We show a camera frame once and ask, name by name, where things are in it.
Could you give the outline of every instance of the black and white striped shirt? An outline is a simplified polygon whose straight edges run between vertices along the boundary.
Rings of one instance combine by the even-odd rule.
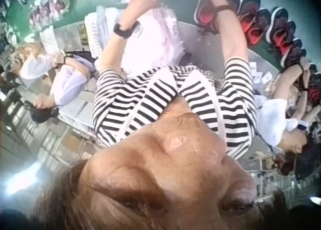
[[[192,112],[225,138],[227,154],[238,159],[251,146],[256,127],[248,62],[230,59],[222,89],[215,92],[213,78],[196,66],[154,68],[127,82],[105,70],[97,82],[93,108],[97,137],[104,145],[113,145],[155,122],[174,97],[182,96]]]

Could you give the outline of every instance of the wristband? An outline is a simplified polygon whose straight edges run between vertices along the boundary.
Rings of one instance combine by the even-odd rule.
[[[64,65],[66,64],[66,58],[69,56],[64,56]]]
[[[301,63],[299,63],[299,66],[300,66],[300,68],[301,68],[302,72],[304,72],[304,71],[305,71],[305,69],[303,68],[303,66],[301,65]]]

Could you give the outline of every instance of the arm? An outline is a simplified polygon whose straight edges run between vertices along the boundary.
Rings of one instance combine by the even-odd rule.
[[[297,103],[297,106],[296,106],[296,111],[292,115],[292,118],[295,118],[298,121],[301,120],[302,116],[305,113],[306,102],[307,102],[307,88],[308,88],[308,83],[309,83],[310,74],[311,74],[310,70],[308,69],[309,68],[308,63],[306,64],[305,67],[304,66],[302,66],[302,67],[303,67],[303,69],[305,69],[305,71],[302,75],[302,83],[303,83],[303,87],[305,88],[305,90],[301,92],[299,102]]]
[[[71,66],[75,70],[79,71],[81,74],[83,74],[86,78],[89,78],[90,71],[88,67],[81,64],[80,62],[76,61],[74,58],[66,57],[65,64],[68,66]]]
[[[297,102],[296,110],[291,118],[295,118],[296,120],[301,120],[306,109],[307,102],[307,91],[302,91],[299,101]]]
[[[214,7],[228,6],[226,0],[212,0]],[[221,42],[224,62],[231,57],[240,57],[248,61],[247,43],[241,24],[235,13],[231,10],[222,10],[217,16],[221,33]]]
[[[140,15],[137,15],[129,5],[118,22],[120,24],[120,29],[123,31],[130,29],[139,16]],[[119,75],[121,74],[120,64],[126,43],[127,40],[123,37],[112,33],[100,57],[100,72],[103,72],[106,69],[113,69]]]

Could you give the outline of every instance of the woman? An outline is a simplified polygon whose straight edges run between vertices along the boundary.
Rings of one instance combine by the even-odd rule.
[[[212,0],[226,63],[220,92],[195,66],[151,69],[126,84],[119,76],[125,38],[158,1],[131,0],[115,26],[93,110],[109,148],[45,194],[35,214],[49,228],[249,229],[260,219],[253,179],[236,161],[256,119],[246,40],[227,1]]]
[[[35,79],[46,74],[53,66],[54,57],[47,54],[41,43],[27,43],[16,50],[14,72],[24,79]]]
[[[300,64],[289,67],[276,83],[272,99],[264,96],[254,96],[257,109],[257,131],[262,138],[273,147],[280,147],[286,151],[301,153],[306,145],[305,130],[307,122],[302,119],[307,102],[307,87],[310,78],[309,61],[302,57]],[[290,87],[301,75],[303,91],[297,103],[296,111],[290,119],[286,119],[286,106]]]
[[[77,98],[96,68],[89,60],[76,55],[58,55],[56,64],[62,64],[52,84],[50,94],[36,97],[33,105],[26,103],[31,118],[44,123],[50,117],[58,116],[58,109]]]

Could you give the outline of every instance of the sneaker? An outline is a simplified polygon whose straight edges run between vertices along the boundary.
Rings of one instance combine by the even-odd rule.
[[[237,11],[240,7],[240,0],[226,0],[229,3],[232,11],[237,14]]]
[[[310,67],[309,70],[312,74],[317,73],[317,68],[316,68],[316,64],[315,63],[310,63]]]
[[[285,55],[292,47],[299,47],[301,49],[302,41],[299,38],[294,38],[291,42],[283,42],[279,47],[281,55]]]
[[[285,69],[294,66],[300,62],[301,47],[291,47],[290,50],[282,56],[281,66]]]
[[[247,34],[247,39],[250,44],[256,45],[260,39],[264,36],[267,28],[270,26],[271,23],[271,14],[270,11],[261,8],[256,17],[256,22],[254,25],[249,29]]]
[[[272,12],[271,24],[266,31],[265,39],[268,43],[279,47],[286,36],[288,12],[284,8],[276,8]]]
[[[286,36],[286,41],[291,42],[294,39],[294,33],[296,30],[296,24],[294,21],[289,21],[287,23],[287,36]]]
[[[194,12],[194,21],[199,26],[207,26],[214,18],[214,5],[211,0],[199,0]]]
[[[301,55],[302,57],[306,57],[306,49],[304,48],[301,49]]]
[[[237,11],[243,32],[247,32],[256,20],[261,0],[240,0]]]

